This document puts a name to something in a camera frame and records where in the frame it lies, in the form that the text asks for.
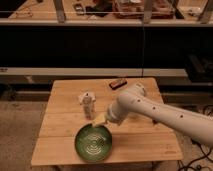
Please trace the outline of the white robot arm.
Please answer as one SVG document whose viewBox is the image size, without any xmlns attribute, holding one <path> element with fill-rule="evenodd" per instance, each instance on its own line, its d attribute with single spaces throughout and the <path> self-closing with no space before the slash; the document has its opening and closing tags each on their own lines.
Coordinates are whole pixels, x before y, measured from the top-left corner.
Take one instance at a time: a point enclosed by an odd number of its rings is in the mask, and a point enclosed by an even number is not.
<svg viewBox="0 0 213 171">
<path fill-rule="evenodd" d="M 213 117 L 155 102 L 146 96 L 145 87 L 141 83 L 119 92 L 107 112 L 97 116 L 92 125 L 108 122 L 120 125 L 131 112 L 149 117 L 213 148 Z"/>
</svg>

